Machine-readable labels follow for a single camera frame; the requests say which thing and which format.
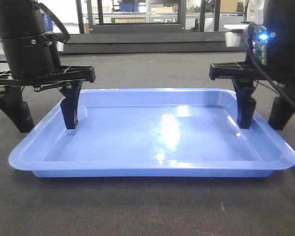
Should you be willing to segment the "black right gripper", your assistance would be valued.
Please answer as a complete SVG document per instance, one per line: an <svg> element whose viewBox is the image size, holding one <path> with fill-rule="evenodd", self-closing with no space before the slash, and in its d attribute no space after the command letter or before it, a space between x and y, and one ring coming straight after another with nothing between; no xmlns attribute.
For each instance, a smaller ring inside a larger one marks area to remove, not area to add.
<svg viewBox="0 0 295 236"><path fill-rule="evenodd" d="M273 80L280 84L295 85L295 73L266 72ZM242 129L249 129L256 107L256 100L252 97L255 91L253 80L266 80L260 72L245 61L229 63L212 63L209 78L233 79L232 83L237 98L237 123ZM295 86L286 86L281 89L295 103ZM275 97L268 123L275 130L283 130L289 119L295 113L293 108L281 96Z"/></svg>

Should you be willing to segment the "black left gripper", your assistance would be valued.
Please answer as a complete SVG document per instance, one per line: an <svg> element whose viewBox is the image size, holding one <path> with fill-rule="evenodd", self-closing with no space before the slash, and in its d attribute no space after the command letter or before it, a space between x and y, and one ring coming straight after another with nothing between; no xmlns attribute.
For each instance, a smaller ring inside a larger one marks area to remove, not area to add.
<svg viewBox="0 0 295 236"><path fill-rule="evenodd" d="M62 87L64 96L60 103L67 129L76 129L78 124L78 103L82 82L93 83L96 79L92 66L61 66L56 72L45 76L12 76L10 71L0 72L0 110L15 124L21 133L29 133L34 123L26 101L23 100L23 87L34 87L43 91Z"/></svg>

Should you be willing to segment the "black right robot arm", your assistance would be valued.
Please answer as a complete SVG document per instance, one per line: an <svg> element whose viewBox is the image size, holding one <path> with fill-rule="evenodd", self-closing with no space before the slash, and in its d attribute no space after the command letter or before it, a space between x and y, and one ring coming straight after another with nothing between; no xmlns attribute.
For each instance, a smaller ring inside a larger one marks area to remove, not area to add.
<svg viewBox="0 0 295 236"><path fill-rule="evenodd" d="M243 30L246 57L242 62L212 63L211 80L230 79L238 107L237 123L248 129L256 107L255 82L267 81L278 93L268 123L282 130L295 113L295 2L267 0L262 23Z"/></svg>

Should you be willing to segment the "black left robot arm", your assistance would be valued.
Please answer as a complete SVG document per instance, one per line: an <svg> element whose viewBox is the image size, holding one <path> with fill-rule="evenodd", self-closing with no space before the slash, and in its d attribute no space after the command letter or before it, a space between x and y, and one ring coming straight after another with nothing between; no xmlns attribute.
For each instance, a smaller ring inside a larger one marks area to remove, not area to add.
<svg viewBox="0 0 295 236"><path fill-rule="evenodd" d="M57 88L67 129L78 124L78 102L83 82L95 81L92 66L64 66L57 44L70 35L61 21L36 0L0 0L0 42L9 70L0 72L0 110L21 133L34 128L23 88L35 92Z"/></svg>

